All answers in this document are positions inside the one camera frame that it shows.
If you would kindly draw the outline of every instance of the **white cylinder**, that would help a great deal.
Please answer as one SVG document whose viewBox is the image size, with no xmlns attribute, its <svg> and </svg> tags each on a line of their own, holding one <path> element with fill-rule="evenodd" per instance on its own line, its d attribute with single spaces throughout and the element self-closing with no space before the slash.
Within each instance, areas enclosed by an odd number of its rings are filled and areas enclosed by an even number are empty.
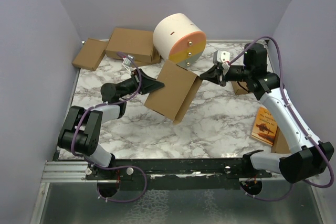
<svg viewBox="0 0 336 224">
<path fill-rule="evenodd" d="M 204 51 L 206 36 L 187 16 L 176 13 L 156 26 L 153 43 L 164 59 L 194 62 Z"/>
</svg>

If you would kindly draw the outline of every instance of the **purple cable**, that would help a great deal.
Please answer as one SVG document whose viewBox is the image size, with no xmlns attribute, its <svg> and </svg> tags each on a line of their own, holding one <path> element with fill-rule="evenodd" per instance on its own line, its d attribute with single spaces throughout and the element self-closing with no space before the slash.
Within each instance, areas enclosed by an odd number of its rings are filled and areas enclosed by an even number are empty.
<svg viewBox="0 0 336 224">
<path fill-rule="evenodd" d="M 134 169 L 139 170 L 139 171 L 142 173 L 142 175 L 143 175 L 143 177 L 144 177 L 144 181 L 145 181 L 145 185 L 144 185 L 144 187 L 143 187 L 142 192 L 141 192 L 138 196 L 136 196 L 135 198 L 133 198 L 133 199 L 118 200 L 118 199 L 112 199 L 112 198 L 105 198 L 105 197 L 102 197 L 102 196 L 101 196 L 100 191 L 99 191 L 99 188 L 97 187 L 97 193 L 99 194 L 99 196 L 100 196 L 101 198 L 103 198 L 103 199 L 105 199 L 105 200 L 107 199 L 108 201 L 111 201 L 111 202 L 117 202 L 117 203 L 129 203 L 129 202 L 133 202 L 133 201 L 138 200 L 138 199 L 139 199 L 141 196 L 143 196 L 144 193 L 146 192 L 146 189 L 147 189 L 147 178 L 146 178 L 146 174 L 145 174 L 145 172 L 144 172 L 142 169 L 140 169 L 139 167 L 137 167 L 137 166 L 132 166 L 132 165 L 118 166 L 118 167 L 112 167 L 112 168 L 105 168 L 105 167 L 102 167 L 102 166 L 100 166 L 100 165 L 96 165 L 96 167 L 101 168 L 101 169 L 104 169 L 104 170 L 117 170 L 117 169 L 119 170 L 119 169 L 125 169 L 125 168 L 129 168 L 129 167 L 131 167 L 131 168 L 134 168 Z"/>
<path fill-rule="evenodd" d="M 264 38 L 268 38 L 270 40 L 273 41 L 276 49 L 277 49 L 277 54 L 278 54 L 278 60 L 279 60 L 279 70 L 280 70 L 280 92 L 281 92 L 281 96 L 286 104 L 286 106 L 289 104 L 289 102 L 287 101 L 286 95 L 285 95 L 285 91 L 284 91 L 284 85 L 283 85 L 283 74 L 282 74 L 282 60 L 281 60 L 281 54 L 280 54 L 280 49 L 279 49 L 279 45 L 276 42 L 276 40 L 270 36 L 262 36 L 258 39 L 255 39 L 253 42 L 251 42 L 236 58 L 234 58 L 232 61 L 229 62 L 229 65 L 231 65 L 232 63 L 234 63 L 236 60 L 238 60 L 248 49 L 250 49 L 258 40 L 264 39 Z M 300 129 L 303 131 L 303 133 L 305 134 L 305 136 L 308 136 L 309 133 L 306 131 L 305 127 L 303 127 L 303 125 L 301 124 L 300 120 L 298 119 L 298 117 L 296 116 L 296 114 L 294 113 L 293 109 L 291 108 L 291 106 L 287 106 L 289 112 L 291 113 L 291 115 L 293 116 L 294 120 L 296 121 L 296 123 L 299 125 Z M 327 157 L 325 156 L 325 154 L 323 153 L 323 151 L 321 150 L 321 148 L 319 147 L 319 145 L 311 138 L 308 137 L 308 140 L 312 143 L 312 145 L 314 145 L 314 147 L 317 149 L 317 151 L 319 152 L 319 154 L 321 155 L 322 159 L 325 161 L 325 163 L 327 164 L 327 167 L 329 169 L 329 173 L 330 173 L 330 181 L 329 183 L 327 183 L 326 185 L 318 185 L 318 184 L 314 184 L 308 180 L 304 180 L 304 182 L 306 182 L 307 184 L 311 185 L 311 186 L 315 186 L 315 187 L 319 187 L 319 188 L 328 188 L 330 186 L 332 186 L 332 184 L 334 183 L 334 172 L 333 169 L 327 159 Z"/>
<path fill-rule="evenodd" d="M 141 77 L 141 72 L 140 72 L 140 69 L 137 67 L 137 65 L 135 64 L 135 62 L 130 58 L 128 57 L 127 55 L 125 55 L 124 53 L 122 52 L 117 52 L 117 55 L 120 57 L 120 58 L 127 58 L 129 59 L 132 64 L 134 65 L 134 67 L 136 68 L 137 72 L 138 72 L 138 75 L 139 75 L 139 85 L 136 89 L 136 91 L 133 93 L 133 95 L 131 95 L 129 98 L 123 100 L 123 101 L 119 101 L 119 102 L 114 102 L 114 103 L 102 103 L 102 104 L 98 104 L 96 106 L 92 106 L 92 107 L 89 107 L 88 109 L 86 109 L 86 111 L 84 112 L 84 114 L 82 115 L 81 119 L 79 120 L 78 122 L 78 125 L 77 125 L 77 128 L 75 130 L 75 133 L 73 135 L 73 138 L 72 138 L 72 141 L 71 141 L 71 153 L 76 156 L 76 157 L 83 157 L 83 155 L 79 155 L 75 152 L 75 142 L 76 142 L 76 138 L 77 138 L 77 135 L 78 135 L 78 132 L 79 132 L 79 128 L 82 126 L 82 123 L 85 119 L 85 117 L 87 116 L 87 114 L 94 108 L 99 108 L 99 107 L 102 107 L 102 106 L 109 106 L 109 105 L 118 105 L 118 104 L 122 104 L 122 103 L 125 103 L 129 100 L 131 100 L 132 98 L 134 98 L 140 91 L 140 87 L 141 87 L 141 84 L 142 84 L 142 77 Z M 124 169 L 124 168 L 128 168 L 128 167 L 131 167 L 131 168 L 134 168 L 134 169 L 137 169 L 139 170 L 143 177 L 144 177 L 144 181 L 145 181 L 145 185 L 144 185 L 144 188 L 142 190 L 142 192 L 137 196 L 135 197 L 134 199 L 129 199 L 129 200 L 116 200 L 116 199 L 109 199 L 109 201 L 112 201 L 112 202 L 121 202 L 121 203 L 127 203 L 127 202 L 132 202 L 132 201 L 135 201 L 137 199 L 139 199 L 145 192 L 146 192 L 146 189 L 147 189 L 147 178 L 146 178 L 146 174 L 145 172 L 139 168 L 139 167 L 136 167 L 136 166 L 118 166 L 118 167 L 111 167 L 111 168 L 108 168 L 108 167 L 102 167 L 100 165 L 97 165 L 97 164 L 94 164 L 94 166 L 100 168 L 100 169 L 103 169 L 103 170 L 117 170 L 117 169 Z"/>
<path fill-rule="evenodd" d="M 289 190 L 288 192 L 286 192 L 286 194 L 282 195 L 281 197 L 279 198 L 274 198 L 274 199 L 266 199 L 266 198 L 259 198 L 255 195 L 251 195 L 249 193 L 247 193 L 242 187 L 240 187 L 241 190 L 243 190 L 245 192 L 245 194 L 253 199 L 258 199 L 258 200 L 261 200 L 261 201 L 267 201 L 267 202 L 272 202 L 272 201 L 280 201 L 280 200 L 283 200 L 285 198 L 288 197 L 288 195 L 290 195 L 290 193 L 292 192 L 293 188 L 294 188 L 294 184 L 290 184 L 290 187 L 289 187 Z"/>
</svg>

